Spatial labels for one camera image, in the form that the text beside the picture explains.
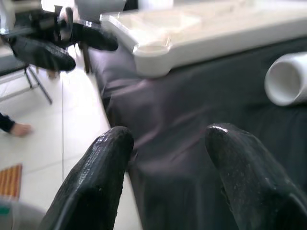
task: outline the dark trousers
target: dark trousers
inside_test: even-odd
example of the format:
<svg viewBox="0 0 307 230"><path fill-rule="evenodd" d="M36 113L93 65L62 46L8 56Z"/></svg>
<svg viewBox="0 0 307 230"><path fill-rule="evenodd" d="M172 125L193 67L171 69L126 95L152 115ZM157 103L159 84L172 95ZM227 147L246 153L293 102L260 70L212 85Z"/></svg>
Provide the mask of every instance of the dark trousers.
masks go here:
<svg viewBox="0 0 307 230"><path fill-rule="evenodd" d="M4 132L9 133L10 130L13 128L15 122L12 121L8 116L4 116L0 113L0 129Z"/></svg>

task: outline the white tray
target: white tray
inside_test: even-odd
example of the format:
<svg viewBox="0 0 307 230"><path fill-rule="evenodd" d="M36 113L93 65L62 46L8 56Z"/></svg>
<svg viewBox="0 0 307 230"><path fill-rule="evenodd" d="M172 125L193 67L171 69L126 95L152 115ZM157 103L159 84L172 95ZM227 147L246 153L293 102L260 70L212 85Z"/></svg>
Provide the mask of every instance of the white tray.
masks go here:
<svg viewBox="0 0 307 230"><path fill-rule="evenodd" d="M307 4L207 2L101 15L134 55L140 76L307 35Z"/></svg>

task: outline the white tile floor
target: white tile floor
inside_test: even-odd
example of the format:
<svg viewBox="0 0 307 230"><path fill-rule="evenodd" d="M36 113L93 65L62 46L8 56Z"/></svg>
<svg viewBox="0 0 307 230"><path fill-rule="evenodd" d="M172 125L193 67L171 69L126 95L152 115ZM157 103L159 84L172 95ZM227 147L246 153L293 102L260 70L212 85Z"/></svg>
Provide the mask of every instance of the white tile floor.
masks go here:
<svg viewBox="0 0 307 230"><path fill-rule="evenodd" d="M0 56L10 53L0 48ZM77 68L50 80L43 70L39 78L53 98L50 106L39 89L0 103L0 111L14 120L30 123L34 132L14 138L0 132L0 170L23 164L20 200L44 210L50 206L69 171L92 141L109 129L94 76L83 70L78 49L70 47ZM26 78L0 85L0 97L28 87ZM135 201L126 175L115 230L140 230Z"/></svg>

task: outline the metal chair leg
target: metal chair leg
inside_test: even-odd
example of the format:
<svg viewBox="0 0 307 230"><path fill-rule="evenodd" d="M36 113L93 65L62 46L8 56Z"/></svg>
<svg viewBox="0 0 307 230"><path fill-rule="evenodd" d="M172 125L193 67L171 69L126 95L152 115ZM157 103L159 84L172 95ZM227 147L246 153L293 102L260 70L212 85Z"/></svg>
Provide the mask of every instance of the metal chair leg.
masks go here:
<svg viewBox="0 0 307 230"><path fill-rule="evenodd" d="M35 79L35 81L37 82L37 85L40 87L40 89L43 91L44 95L46 96L47 100L49 101L50 104L52 104L52 99L50 97L50 95L47 93L46 89L44 88L44 86L42 85L42 83L40 82L40 80L38 79L37 75L33 72L33 70L31 70L30 67L28 67L28 70L30 71L30 73L32 74L33 78Z"/></svg>
<svg viewBox="0 0 307 230"><path fill-rule="evenodd" d="M27 68L24 69L24 74L25 74L25 77L27 78L28 80L28 83L30 85L30 89L33 89L33 85L32 85L32 82L31 82L31 79L29 78L29 75L27 73Z"/></svg>

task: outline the brown mat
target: brown mat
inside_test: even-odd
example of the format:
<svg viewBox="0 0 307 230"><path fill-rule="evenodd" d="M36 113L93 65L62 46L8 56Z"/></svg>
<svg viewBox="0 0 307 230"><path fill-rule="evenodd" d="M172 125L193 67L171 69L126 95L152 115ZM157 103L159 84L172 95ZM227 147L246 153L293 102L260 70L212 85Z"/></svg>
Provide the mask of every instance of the brown mat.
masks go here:
<svg viewBox="0 0 307 230"><path fill-rule="evenodd" d="M0 196L19 198L22 165L0 171Z"/></svg>

